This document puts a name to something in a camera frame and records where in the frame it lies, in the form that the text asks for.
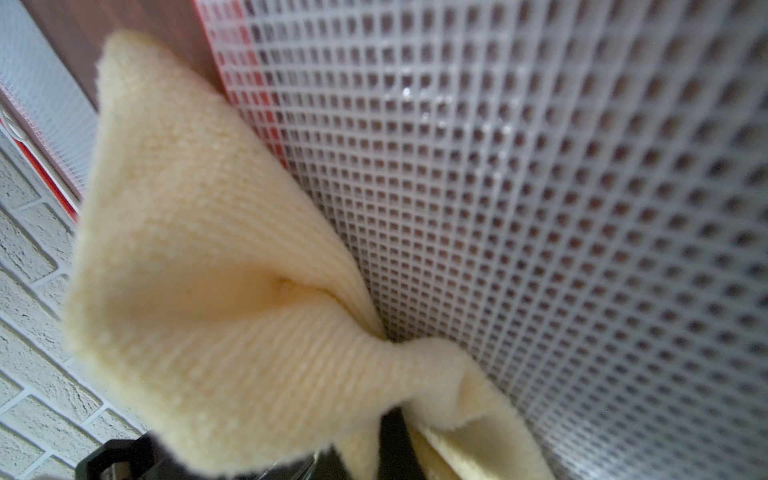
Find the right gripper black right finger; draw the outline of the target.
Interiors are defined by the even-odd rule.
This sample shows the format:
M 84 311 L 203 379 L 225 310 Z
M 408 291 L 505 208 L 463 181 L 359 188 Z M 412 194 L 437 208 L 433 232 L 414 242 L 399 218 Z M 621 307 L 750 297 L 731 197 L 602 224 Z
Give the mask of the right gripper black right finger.
M 425 480 L 400 408 L 381 418 L 379 431 L 380 480 Z

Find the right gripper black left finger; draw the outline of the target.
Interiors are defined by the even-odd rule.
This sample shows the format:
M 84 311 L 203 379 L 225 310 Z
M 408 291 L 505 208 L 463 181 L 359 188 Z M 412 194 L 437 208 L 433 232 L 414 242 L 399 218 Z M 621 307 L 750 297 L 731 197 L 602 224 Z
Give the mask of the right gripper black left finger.
M 314 452 L 301 468 L 301 480 L 350 480 L 351 477 L 333 447 Z

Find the yellow cleaning cloth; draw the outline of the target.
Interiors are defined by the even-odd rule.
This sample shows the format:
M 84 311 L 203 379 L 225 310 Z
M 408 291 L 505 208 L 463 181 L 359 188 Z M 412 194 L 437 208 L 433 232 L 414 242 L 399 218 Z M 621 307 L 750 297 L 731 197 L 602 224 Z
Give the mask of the yellow cleaning cloth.
M 332 449 L 374 479 L 382 419 L 400 409 L 429 479 L 551 477 L 470 355 L 387 338 L 334 229 L 183 60 L 117 31 L 98 91 L 64 334 L 185 466 L 234 476 Z

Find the red zipper mesh document bag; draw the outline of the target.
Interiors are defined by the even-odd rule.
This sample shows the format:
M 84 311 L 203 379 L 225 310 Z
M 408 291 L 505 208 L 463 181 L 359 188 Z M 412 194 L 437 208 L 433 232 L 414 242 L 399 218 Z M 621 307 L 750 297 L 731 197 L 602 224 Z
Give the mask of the red zipper mesh document bag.
M 1 134 L 79 216 L 97 113 L 20 1 L 1 3 Z

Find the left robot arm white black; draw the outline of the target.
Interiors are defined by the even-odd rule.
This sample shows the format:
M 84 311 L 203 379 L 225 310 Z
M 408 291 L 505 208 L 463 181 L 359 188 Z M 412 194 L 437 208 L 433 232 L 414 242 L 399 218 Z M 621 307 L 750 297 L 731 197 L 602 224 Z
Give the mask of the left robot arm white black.
M 257 472 L 203 475 L 182 465 L 149 434 L 138 439 L 113 439 L 81 460 L 76 480 L 208 480 L 208 479 L 315 479 L 319 456 L 292 464 L 277 464 Z

